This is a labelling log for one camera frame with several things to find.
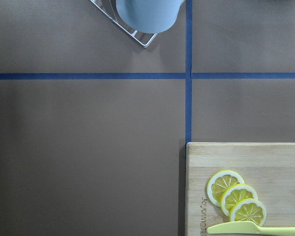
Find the lemon slice far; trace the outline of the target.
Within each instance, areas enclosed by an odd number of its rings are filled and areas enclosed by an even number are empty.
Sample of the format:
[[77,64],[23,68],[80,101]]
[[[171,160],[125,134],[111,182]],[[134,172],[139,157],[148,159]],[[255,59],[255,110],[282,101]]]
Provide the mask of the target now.
[[221,170],[216,172],[206,184],[206,193],[209,200],[221,207],[222,195],[226,190],[236,184],[244,184],[244,179],[235,171]]

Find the lemon slice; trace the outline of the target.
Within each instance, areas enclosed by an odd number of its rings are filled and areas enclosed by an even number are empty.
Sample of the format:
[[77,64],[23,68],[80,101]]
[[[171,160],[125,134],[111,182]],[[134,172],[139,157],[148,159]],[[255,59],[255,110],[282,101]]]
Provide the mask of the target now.
[[230,211],[229,221],[250,221],[257,226],[266,222],[267,210],[265,205],[254,198],[247,198],[237,202]]
[[209,200],[221,207],[222,195],[226,190],[236,184],[244,184],[244,179],[235,171],[221,170],[216,172],[206,184],[206,193]]
[[223,213],[230,216],[233,207],[241,200],[253,198],[258,200],[256,190],[248,184],[235,184],[229,187],[220,199],[220,205]]

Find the light blue cup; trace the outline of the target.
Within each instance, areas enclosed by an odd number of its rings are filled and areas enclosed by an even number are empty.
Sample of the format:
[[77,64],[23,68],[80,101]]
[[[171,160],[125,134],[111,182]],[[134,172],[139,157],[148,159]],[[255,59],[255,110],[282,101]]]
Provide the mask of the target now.
[[181,3],[181,0],[117,0],[116,8],[131,28],[143,33],[160,33],[174,25]]

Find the lemon slice middle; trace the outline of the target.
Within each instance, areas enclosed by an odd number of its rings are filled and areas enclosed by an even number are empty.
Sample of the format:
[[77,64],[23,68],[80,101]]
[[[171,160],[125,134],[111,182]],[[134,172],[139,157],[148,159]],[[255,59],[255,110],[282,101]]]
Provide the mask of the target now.
[[248,184],[235,184],[229,187],[220,199],[220,205],[223,213],[230,216],[233,207],[241,200],[253,198],[258,200],[256,190]]

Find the lemon slice near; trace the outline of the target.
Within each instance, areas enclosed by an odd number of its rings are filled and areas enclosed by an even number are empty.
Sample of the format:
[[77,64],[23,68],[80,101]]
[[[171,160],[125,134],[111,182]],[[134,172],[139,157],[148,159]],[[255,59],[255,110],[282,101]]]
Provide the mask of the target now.
[[230,211],[229,221],[250,221],[257,226],[266,222],[267,210],[265,205],[254,198],[247,198],[237,202]]

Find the wooden cutting board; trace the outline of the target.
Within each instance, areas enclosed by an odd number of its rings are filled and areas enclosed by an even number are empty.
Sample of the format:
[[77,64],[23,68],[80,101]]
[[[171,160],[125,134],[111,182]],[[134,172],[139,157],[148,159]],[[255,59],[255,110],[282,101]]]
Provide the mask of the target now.
[[227,222],[207,196],[218,171],[232,170],[257,192],[267,209],[267,227],[295,227],[295,143],[196,143],[186,147],[185,233],[205,236]]

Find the yellow-green plastic knife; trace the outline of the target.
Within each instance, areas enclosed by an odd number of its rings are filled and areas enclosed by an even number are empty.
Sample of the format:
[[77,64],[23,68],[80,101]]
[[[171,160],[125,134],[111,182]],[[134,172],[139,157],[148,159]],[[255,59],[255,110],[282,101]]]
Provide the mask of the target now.
[[235,221],[213,225],[209,234],[254,234],[268,236],[295,236],[295,227],[260,227],[251,221]]

